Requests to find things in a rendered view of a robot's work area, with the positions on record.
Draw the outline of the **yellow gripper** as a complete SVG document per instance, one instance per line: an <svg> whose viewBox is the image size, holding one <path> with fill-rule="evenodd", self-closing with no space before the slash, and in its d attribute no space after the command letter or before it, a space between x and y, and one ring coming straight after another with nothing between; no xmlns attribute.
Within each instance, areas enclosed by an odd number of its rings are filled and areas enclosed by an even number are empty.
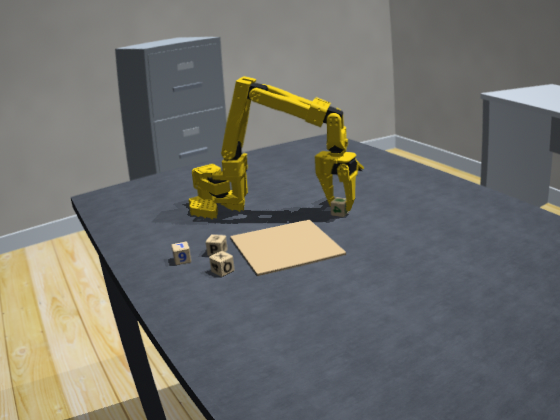
<svg viewBox="0 0 560 420"><path fill-rule="evenodd" d="M333 196L333 174L343 182L346 195L346 210L350 211L355 200L355 178L364 167L350 152L331 153L322 151L315 155L315 173L331 207ZM334 164L336 163L336 164ZM354 173L353 173L354 172ZM337 174L338 173L338 174ZM353 173L353 174L352 174Z"/></svg>

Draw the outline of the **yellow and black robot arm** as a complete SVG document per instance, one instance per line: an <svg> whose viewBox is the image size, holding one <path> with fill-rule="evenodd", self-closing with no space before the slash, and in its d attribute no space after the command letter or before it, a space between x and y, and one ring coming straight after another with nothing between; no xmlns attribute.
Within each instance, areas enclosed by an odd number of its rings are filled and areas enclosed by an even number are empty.
<svg viewBox="0 0 560 420"><path fill-rule="evenodd" d="M245 196L248 193L246 175L248 164L247 154L242 154L242 147L251 100L304 119L305 122L318 127L323 123L327 124L327 150L331 153L342 153L343 150L344 153L346 152L348 139L346 139L343 111L331 107L329 102L319 98L315 98L312 102L281 89L254 82L256 79L248 77L236 81L221 151L224 158L222 171L216 165L194 170L198 196L189 199L192 216L217 218L218 208L214 203L221 203L232 211L244 210ZM239 131L241 131L240 136ZM232 190L230 190L230 182Z"/></svg>

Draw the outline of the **tan flat mat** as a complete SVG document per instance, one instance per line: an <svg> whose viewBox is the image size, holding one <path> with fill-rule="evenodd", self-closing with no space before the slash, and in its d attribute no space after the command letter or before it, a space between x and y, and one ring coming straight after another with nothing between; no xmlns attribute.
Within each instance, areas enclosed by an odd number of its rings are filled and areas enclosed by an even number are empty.
<svg viewBox="0 0 560 420"><path fill-rule="evenodd" d="M310 220L230 237L257 276L346 255Z"/></svg>

